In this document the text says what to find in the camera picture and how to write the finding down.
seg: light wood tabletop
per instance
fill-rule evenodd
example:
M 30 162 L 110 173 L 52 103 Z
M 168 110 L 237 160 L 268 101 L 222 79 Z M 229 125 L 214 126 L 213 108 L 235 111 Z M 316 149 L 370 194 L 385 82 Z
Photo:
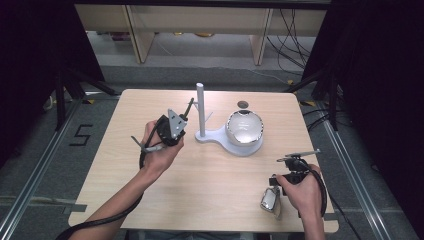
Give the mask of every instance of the light wood tabletop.
M 145 124 L 167 115 L 168 108 L 184 113 L 196 91 L 125 90 L 110 120 L 76 204 L 85 212 L 73 212 L 70 225 L 85 221 L 138 171 Z M 264 124 L 263 145 L 251 156 L 237 157 L 216 143 L 199 143 L 198 112 L 192 108 L 185 128 L 184 148 L 172 166 L 146 190 L 139 206 L 122 228 L 181 231 L 302 232 L 297 211 L 281 196 L 282 219 L 260 207 L 268 179 L 286 174 L 286 154 L 314 150 L 295 95 L 263 92 L 204 92 L 205 113 L 212 113 L 207 130 L 222 127 L 246 101 L 248 110 Z M 318 165 L 315 155 L 304 157 Z M 327 213 L 334 213 L 328 201 Z M 324 222 L 328 233 L 338 230 L 337 220 Z

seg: white stand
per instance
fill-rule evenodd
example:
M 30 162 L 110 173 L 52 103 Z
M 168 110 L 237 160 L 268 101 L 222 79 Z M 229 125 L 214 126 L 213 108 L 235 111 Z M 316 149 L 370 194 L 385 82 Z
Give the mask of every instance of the white stand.
M 247 157 L 254 154 L 262 146 L 263 139 L 260 138 L 255 144 L 241 147 L 234 145 L 230 142 L 225 132 L 225 125 L 218 130 L 205 130 L 205 102 L 203 94 L 203 84 L 197 83 L 197 109 L 199 111 L 199 128 L 196 132 L 196 140 L 200 143 L 214 142 L 220 144 L 229 153 L 239 156 Z

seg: vertical white pole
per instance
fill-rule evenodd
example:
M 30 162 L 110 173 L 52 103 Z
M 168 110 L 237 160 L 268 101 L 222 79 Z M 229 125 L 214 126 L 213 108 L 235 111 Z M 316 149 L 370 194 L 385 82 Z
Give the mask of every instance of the vertical white pole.
M 199 110 L 199 128 L 200 136 L 204 137 L 205 134 L 205 98 L 203 94 L 203 84 L 197 83 L 197 109 Z

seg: white stand base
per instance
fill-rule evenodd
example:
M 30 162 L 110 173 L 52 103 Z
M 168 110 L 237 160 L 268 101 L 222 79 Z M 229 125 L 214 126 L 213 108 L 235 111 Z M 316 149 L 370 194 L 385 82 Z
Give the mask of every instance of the white stand base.
M 233 143 L 230 142 L 230 140 L 227 137 L 227 134 L 225 132 L 225 125 L 222 126 L 218 130 L 205 130 L 205 136 L 200 136 L 200 131 L 197 131 L 196 134 L 196 140 L 201 143 L 208 143 L 208 142 L 214 142 L 221 144 L 221 146 L 230 152 L 231 154 L 234 154 L 239 157 L 247 157 L 252 154 L 254 154 L 256 151 L 259 150 L 262 146 L 263 138 L 260 138 L 254 145 L 241 147 L 236 146 Z

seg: transparent bowl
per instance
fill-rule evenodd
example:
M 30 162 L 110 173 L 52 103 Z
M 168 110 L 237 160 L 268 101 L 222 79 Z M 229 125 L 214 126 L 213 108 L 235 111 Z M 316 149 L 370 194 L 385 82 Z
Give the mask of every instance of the transparent bowl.
M 239 110 L 228 118 L 225 132 L 231 143 L 237 146 L 252 146 L 261 139 L 264 125 L 262 119 L 249 110 Z

